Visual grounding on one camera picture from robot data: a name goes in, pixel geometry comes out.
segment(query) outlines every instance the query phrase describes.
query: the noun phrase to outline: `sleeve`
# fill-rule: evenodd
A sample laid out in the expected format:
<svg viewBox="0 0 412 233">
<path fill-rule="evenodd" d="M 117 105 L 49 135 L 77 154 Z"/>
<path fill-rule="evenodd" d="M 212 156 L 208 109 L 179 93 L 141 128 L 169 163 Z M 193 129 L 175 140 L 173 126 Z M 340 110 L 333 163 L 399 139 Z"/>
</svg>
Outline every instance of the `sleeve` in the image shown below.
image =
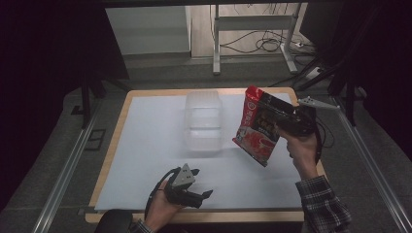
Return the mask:
<svg viewBox="0 0 412 233">
<path fill-rule="evenodd" d="M 349 232 L 348 208 L 334 194 L 325 176 L 296 183 L 305 220 L 314 232 Z"/>
<path fill-rule="evenodd" d="M 130 233 L 154 233 L 142 219 L 137 220 L 136 224 L 130 227 Z"/>
</svg>

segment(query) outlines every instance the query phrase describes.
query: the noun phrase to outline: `metal rail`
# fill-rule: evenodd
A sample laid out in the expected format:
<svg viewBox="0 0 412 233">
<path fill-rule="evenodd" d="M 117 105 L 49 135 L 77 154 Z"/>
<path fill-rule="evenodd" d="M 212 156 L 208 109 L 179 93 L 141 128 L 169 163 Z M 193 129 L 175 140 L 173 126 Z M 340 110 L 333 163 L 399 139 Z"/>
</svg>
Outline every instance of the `metal rail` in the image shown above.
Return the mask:
<svg viewBox="0 0 412 233">
<path fill-rule="evenodd" d="M 85 148 L 86 141 L 88 139 L 88 136 L 90 135 L 91 129 L 93 128 L 102 101 L 103 100 L 101 99 L 95 100 L 92 108 L 93 111 L 91 114 L 91 119 L 86 128 L 82 130 L 76 142 L 76 145 L 73 147 L 72 152 L 67 158 L 67 161 L 64 164 L 64 167 L 61 170 L 53 189 L 51 190 L 51 194 L 49 195 L 49 198 L 46 201 L 46 204 L 36 221 L 36 224 L 32 231 L 33 233 L 44 233 L 49 231 L 58 206 L 61 203 L 66 188 L 82 155 L 83 149 Z"/>
<path fill-rule="evenodd" d="M 332 98 L 332 101 L 335 105 L 344 106 L 339 99 Z M 360 159 L 364 163 L 370 177 L 374 181 L 376 188 L 381 194 L 381 197 L 387 205 L 400 232 L 412 232 L 412 224 L 409 216 L 376 164 L 373 155 L 364 143 L 357 127 L 352 126 L 351 122 L 345 117 L 345 114 L 342 111 L 339 111 L 338 113 L 345 129 L 348 131 L 351 139 L 356 145 L 357 151 L 360 154 Z"/>
</svg>

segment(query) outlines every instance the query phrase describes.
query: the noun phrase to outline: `clear plastic container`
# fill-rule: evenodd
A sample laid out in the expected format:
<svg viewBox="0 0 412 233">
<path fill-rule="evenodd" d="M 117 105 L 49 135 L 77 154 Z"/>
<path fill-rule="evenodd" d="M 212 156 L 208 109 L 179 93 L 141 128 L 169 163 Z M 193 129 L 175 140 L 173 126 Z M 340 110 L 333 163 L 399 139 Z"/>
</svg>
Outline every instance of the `clear plastic container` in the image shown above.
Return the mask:
<svg viewBox="0 0 412 233">
<path fill-rule="evenodd" d="M 222 148 L 222 107 L 216 90 L 192 91 L 187 95 L 185 139 L 190 150 Z"/>
</svg>

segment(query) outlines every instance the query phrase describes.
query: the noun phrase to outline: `person's left hand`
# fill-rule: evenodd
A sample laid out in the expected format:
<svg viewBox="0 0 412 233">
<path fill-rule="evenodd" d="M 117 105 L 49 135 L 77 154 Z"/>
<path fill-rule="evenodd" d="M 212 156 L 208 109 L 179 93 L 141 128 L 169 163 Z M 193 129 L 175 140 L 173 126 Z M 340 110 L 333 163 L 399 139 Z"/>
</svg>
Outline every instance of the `person's left hand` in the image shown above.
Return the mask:
<svg viewBox="0 0 412 233">
<path fill-rule="evenodd" d="M 154 196 L 154 200 L 149 207 L 148 215 L 146 216 L 145 224 L 152 231 L 157 232 L 161 227 L 165 226 L 173 216 L 178 213 L 184 206 L 171 204 L 167 201 L 164 188 L 167 181 L 164 181 Z"/>
</svg>

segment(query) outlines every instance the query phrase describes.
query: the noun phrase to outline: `shirt cuff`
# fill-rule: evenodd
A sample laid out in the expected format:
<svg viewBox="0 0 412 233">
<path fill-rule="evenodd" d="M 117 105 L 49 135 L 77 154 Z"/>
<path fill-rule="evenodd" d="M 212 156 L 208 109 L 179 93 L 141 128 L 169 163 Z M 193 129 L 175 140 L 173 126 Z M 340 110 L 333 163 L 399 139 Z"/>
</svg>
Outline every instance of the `shirt cuff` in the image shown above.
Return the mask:
<svg viewBox="0 0 412 233">
<path fill-rule="evenodd" d="M 296 187 L 304 205 L 324 202 L 335 197 L 325 176 L 298 182 Z"/>
<path fill-rule="evenodd" d="M 137 220 L 136 224 L 130 229 L 132 233 L 154 233 L 142 219 Z"/>
</svg>

